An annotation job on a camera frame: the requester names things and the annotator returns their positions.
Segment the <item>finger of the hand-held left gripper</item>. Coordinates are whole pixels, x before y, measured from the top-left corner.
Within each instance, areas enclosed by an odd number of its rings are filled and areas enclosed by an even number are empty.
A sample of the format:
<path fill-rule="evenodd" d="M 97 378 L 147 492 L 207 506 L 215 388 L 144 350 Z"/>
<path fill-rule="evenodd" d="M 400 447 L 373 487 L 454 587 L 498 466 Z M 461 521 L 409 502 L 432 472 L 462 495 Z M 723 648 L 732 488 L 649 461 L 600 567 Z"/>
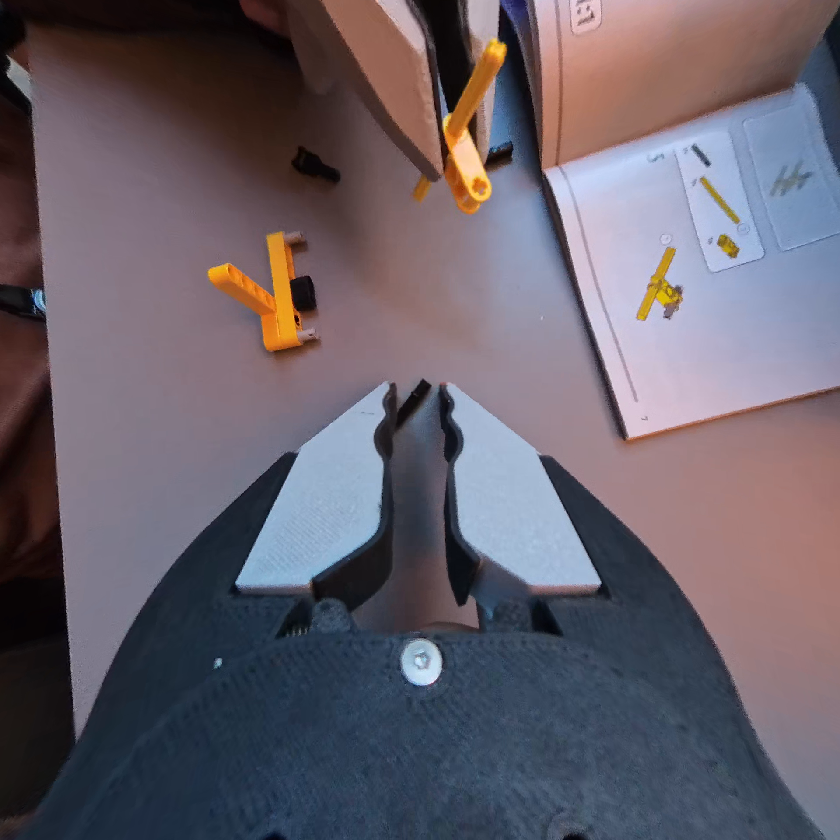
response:
<path fill-rule="evenodd" d="M 454 4 L 292 1 L 288 15 L 419 174 L 439 181 Z"/>
<path fill-rule="evenodd" d="M 456 1 L 456 48 L 459 58 L 464 58 L 463 68 L 456 72 L 457 101 L 467 86 L 484 49 L 493 38 L 498 38 L 499 1 Z M 491 127 L 496 100 L 497 82 L 490 82 L 481 103 L 468 125 L 482 162 L 488 162 L 491 146 Z"/>

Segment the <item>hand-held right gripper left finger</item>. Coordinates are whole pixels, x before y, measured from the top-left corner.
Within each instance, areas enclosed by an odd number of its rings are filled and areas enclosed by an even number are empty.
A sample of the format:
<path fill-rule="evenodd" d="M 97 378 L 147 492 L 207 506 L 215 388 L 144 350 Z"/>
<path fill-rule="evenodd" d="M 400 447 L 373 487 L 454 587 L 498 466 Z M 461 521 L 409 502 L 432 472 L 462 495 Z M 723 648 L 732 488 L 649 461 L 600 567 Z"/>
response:
<path fill-rule="evenodd" d="M 385 381 L 313 436 L 236 578 L 242 594 L 339 600 L 357 609 L 393 569 L 396 388 Z"/>

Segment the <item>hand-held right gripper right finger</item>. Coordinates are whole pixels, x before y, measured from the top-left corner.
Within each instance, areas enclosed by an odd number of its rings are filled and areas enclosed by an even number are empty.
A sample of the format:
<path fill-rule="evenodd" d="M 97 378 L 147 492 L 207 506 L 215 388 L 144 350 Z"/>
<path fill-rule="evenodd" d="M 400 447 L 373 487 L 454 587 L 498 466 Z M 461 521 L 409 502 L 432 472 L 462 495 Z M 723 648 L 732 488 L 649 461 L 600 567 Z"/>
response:
<path fill-rule="evenodd" d="M 540 452 L 455 384 L 438 393 L 456 604 L 473 600 L 480 627 L 529 627 L 540 604 L 600 596 L 602 578 Z"/>

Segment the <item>yellow lego axle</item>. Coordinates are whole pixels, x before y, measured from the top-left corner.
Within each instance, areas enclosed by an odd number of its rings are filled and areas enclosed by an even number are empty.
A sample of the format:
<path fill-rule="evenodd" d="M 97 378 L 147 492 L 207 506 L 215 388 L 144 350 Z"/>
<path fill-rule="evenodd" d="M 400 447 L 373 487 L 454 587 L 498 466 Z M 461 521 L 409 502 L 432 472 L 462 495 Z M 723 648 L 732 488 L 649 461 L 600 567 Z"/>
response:
<path fill-rule="evenodd" d="M 451 112 L 453 116 L 449 123 L 451 131 L 457 133 L 468 129 L 476 107 L 481 103 L 490 82 L 496 79 L 499 68 L 504 64 L 506 51 L 506 46 L 497 38 L 489 42 L 456 103 L 455 110 Z"/>

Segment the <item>yellow lego connector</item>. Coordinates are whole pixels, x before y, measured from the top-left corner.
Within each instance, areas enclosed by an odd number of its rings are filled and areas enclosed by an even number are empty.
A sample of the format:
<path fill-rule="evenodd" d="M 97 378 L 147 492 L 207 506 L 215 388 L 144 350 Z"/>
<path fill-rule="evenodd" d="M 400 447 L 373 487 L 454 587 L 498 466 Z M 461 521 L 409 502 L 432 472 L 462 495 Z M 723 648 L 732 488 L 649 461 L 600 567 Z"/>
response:
<path fill-rule="evenodd" d="M 471 216 L 490 198 L 491 183 L 470 132 L 451 131 L 452 117 L 447 115 L 442 123 L 447 147 L 445 180 L 457 209 Z"/>

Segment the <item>thin black lego axle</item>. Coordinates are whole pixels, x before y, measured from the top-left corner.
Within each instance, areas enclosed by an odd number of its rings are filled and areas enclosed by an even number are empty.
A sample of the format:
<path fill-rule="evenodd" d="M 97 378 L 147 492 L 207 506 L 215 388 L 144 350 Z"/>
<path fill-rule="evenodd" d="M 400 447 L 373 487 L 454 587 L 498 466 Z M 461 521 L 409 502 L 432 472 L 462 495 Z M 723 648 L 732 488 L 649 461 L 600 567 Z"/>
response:
<path fill-rule="evenodd" d="M 426 379 L 415 385 L 408 397 L 398 406 L 395 415 L 395 431 L 400 430 L 416 413 L 416 410 L 425 402 L 432 385 Z"/>

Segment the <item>person's left forearm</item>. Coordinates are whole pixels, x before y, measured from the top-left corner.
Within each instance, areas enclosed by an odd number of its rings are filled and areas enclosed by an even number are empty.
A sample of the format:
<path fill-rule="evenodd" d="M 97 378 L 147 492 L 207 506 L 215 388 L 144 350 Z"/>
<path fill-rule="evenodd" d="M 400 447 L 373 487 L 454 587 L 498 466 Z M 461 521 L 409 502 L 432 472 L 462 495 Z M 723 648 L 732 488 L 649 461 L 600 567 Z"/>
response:
<path fill-rule="evenodd" d="M 8 1 L 28 23 L 108 32 L 241 30 L 250 24 L 236 1 Z"/>

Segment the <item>black lego connector pin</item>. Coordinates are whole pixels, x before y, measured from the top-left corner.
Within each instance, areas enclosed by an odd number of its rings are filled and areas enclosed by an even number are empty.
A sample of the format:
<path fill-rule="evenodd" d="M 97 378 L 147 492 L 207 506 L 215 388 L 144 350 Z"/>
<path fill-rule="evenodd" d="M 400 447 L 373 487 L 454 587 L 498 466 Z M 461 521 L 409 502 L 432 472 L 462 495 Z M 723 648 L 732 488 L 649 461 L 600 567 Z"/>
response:
<path fill-rule="evenodd" d="M 295 155 L 291 160 L 291 166 L 301 175 L 318 178 L 330 184 L 338 184 L 342 181 L 342 174 L 338 169 L 325 163 L 317 154 L 302 145 L 298 147 Z"/>

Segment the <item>lego instruction booklet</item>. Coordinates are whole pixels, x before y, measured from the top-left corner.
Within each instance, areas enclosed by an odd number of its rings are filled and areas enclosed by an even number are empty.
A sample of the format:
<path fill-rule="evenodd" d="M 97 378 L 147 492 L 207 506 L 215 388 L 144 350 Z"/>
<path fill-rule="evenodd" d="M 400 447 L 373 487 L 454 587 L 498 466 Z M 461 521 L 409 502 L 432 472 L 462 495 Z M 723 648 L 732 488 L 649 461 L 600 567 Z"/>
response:
<path fill-rule="evenodd" d="M 541 169 L 624 439 L 838 389 L 838 2 L 525 2 Z"/>

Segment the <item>yellow lego beam assembly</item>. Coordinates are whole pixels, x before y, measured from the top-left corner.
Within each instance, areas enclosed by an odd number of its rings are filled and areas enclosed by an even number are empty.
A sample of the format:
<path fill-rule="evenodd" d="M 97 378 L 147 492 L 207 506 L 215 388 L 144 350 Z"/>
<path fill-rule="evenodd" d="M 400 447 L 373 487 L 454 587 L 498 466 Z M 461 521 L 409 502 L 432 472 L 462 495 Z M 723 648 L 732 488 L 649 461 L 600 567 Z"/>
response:
<path fill-rule="evenodd" d="M 305 247 L 299 231 L 267 234 L 267 262 L 272 291 L 266 291 L 242 270 L 226 263 L 207 271 L 215 289 L 254 312 L 261 321 L 261 336 L 266 351 L 277 352 L 320 341 L 316 329 L 307 328 L 302 313 L 316 309 L 316 293 L 309 276 L 298 276 L 293 251 Z"/>

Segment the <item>person's left hand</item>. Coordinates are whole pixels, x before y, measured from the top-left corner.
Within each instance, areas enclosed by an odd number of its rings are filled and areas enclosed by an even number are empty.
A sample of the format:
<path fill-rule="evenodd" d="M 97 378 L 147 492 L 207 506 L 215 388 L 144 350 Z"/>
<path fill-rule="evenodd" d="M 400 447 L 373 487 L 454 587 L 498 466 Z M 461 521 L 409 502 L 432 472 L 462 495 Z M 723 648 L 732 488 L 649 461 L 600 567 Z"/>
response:
<path fill-rule="evenodd" d="M 240 1 L 244 15 L 258 27 L 286 39 L 291 38 L 286 1 Z"/>

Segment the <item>person's brown clothing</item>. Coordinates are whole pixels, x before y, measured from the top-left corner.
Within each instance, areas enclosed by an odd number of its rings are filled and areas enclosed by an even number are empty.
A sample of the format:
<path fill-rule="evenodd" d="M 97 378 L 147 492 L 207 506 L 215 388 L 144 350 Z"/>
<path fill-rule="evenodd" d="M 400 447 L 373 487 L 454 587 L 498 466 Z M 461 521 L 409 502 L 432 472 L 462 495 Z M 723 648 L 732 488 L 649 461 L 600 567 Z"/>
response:
<path fill-rule="evenodd" d="M 40 289 L 32 126 L 1 104 L 1 282 Z M 2 649 L 62 633 L 62 556 L 44 322 L 2 312 Z"/>

